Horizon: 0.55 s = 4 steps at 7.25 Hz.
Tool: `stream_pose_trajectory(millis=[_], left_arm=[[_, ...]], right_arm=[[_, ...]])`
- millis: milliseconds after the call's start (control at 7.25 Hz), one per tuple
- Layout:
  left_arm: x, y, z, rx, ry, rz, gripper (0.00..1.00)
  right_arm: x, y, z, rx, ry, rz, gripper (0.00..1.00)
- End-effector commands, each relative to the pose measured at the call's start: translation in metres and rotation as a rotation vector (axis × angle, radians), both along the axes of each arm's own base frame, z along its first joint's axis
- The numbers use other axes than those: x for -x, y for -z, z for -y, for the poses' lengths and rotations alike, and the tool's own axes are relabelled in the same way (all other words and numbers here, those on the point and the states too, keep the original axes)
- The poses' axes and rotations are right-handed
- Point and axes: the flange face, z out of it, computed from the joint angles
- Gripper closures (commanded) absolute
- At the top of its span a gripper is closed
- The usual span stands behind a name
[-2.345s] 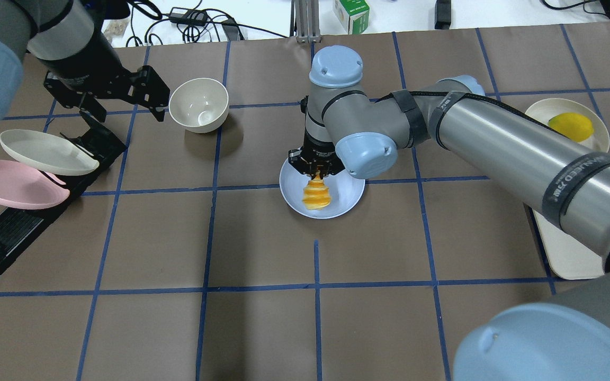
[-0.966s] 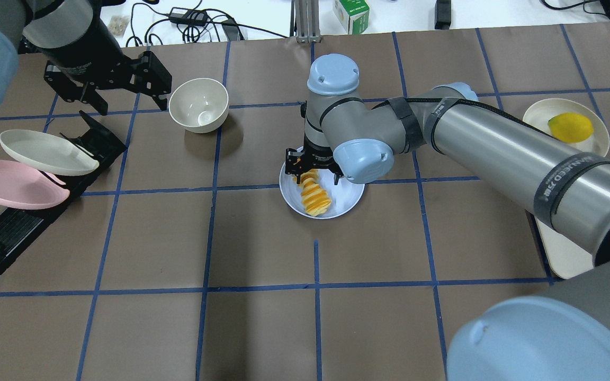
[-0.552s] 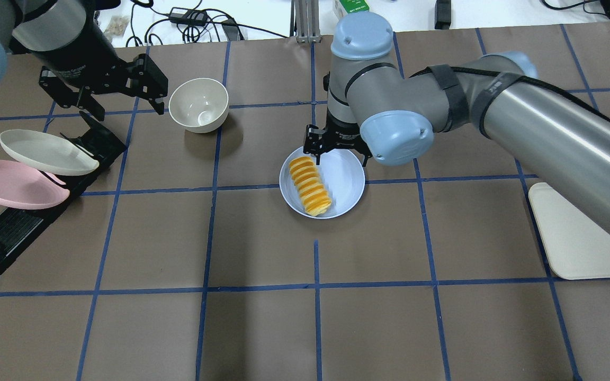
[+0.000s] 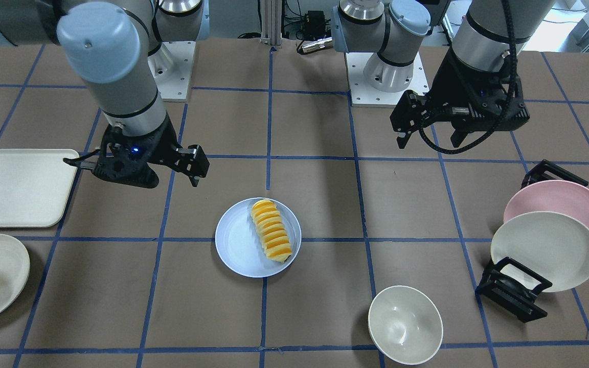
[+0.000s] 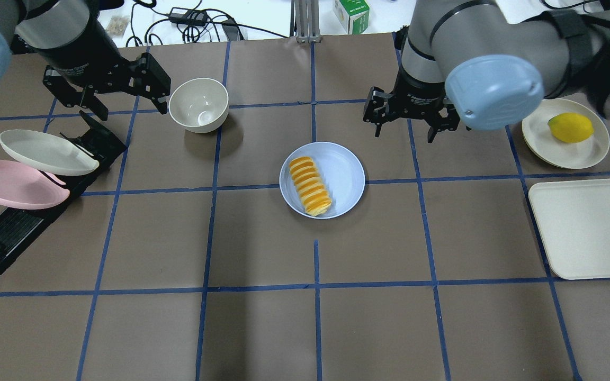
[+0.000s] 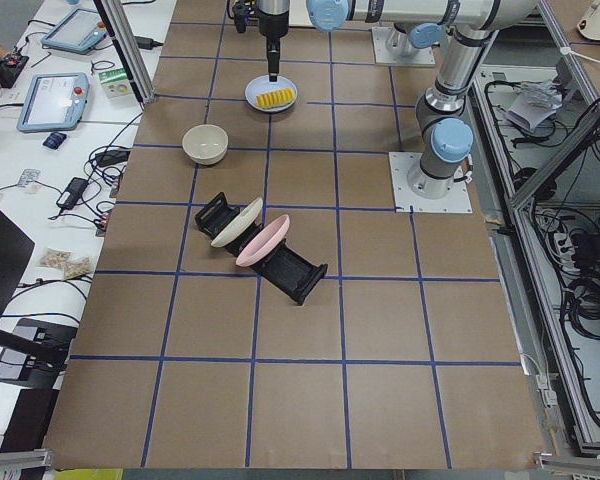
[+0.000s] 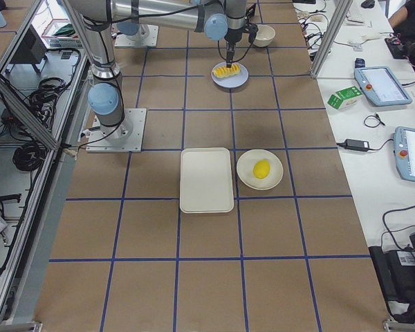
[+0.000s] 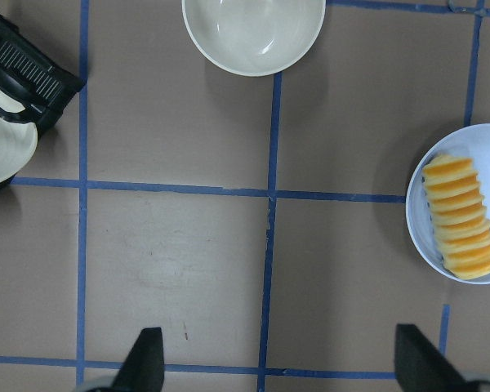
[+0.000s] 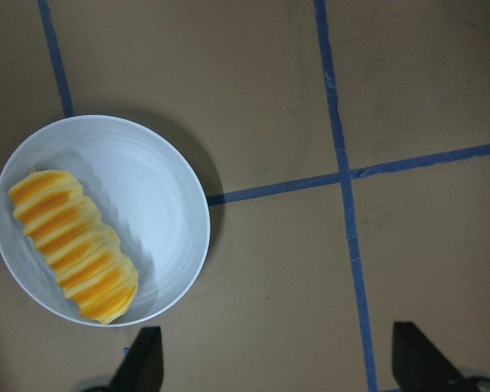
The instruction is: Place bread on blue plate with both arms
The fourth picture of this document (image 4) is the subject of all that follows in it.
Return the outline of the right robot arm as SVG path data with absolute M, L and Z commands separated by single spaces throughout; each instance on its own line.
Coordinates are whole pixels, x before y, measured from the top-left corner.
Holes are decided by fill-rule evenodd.
M 100 147 L 70 166 L 108 182 L 154 188 L 152 165 L 196 187 L 210 162 L 200 145 L 183 147 L 150 66 L 166 42 L 203 40 L 207 1 L 0 1 L 0 45 L 53 43 L 108 121 Z

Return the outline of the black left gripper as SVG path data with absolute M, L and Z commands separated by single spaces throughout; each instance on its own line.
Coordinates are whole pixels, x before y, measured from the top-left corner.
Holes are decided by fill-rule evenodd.
M 516 70 L 517 56 L 504 52 L 503 65 L 495 72 L 483 72 L 465 65 L 449 49 L 424 96 L 405 90 L 390 115 L 397 133 L 399 149 L 404 149 L 412 134 L 432 123 L 451 123 L 450 140 L 456 148 L 474 132 L 512 132 L 530 119 L 530 112 L 518 74 L 514 75 L 512 97 L 509 97 L 510 72 Z

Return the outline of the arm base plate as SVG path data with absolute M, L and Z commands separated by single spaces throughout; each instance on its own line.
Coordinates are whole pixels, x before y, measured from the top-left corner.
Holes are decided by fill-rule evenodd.
M 373 52 L 345 54 L 353 107 L 395 107 L 407 90 L 421 96 L 428 93 L 428 81 L 419 54 L 413 64 L 398 69 L 389 65 L 378 69 L 380 60 L 369 62 L 374 55 Z
M 149 56 L 149 67 L 164 102 L 187 101 L 195 50 L 193 40 L 164 42 Z

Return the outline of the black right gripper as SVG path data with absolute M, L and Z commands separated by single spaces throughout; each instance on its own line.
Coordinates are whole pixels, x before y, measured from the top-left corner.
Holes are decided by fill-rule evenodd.
M 64 163 L 91 173 L 108 182 L 152 189 L 159 177 L 150 165 L 167 166 L 184 174 L 197 187 L 210 169 L 210 161 L 201 145 L 182 147 L 171 123 L 141 136 L 126 136 L 121 124 L 108 125 L 98 149 Z

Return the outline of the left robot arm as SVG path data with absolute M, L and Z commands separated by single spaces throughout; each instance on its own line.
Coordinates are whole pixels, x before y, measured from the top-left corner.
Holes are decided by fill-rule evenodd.
M 407 84 L 436 24 L 428 5 L 340 1 L 330 30 L 336 51 L 370 53 L 363 72 L 369 85 L 402 92 L 390 115 L 400 149 L 419 133 L 435 151 L 460 154 L 530 119 L 517 56 L 552 6 L 552 1 L 472 1 L 425 94 Z

